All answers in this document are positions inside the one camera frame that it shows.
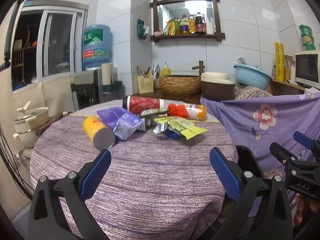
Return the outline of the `person's right hand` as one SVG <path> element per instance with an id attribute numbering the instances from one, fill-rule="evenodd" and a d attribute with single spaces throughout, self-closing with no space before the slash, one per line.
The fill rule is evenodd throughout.
<path id="1" fill-rule="evenodd" d="M 319 210 L 320 202 L 317 200 L 310 200 L 304 195 L 299 194 L 297 196 L 297 209 L 293 218 L 294 226 L 298 226 L 304 219 L 304 216 L 308 211 L 312 213 L 317 213 Z"/>

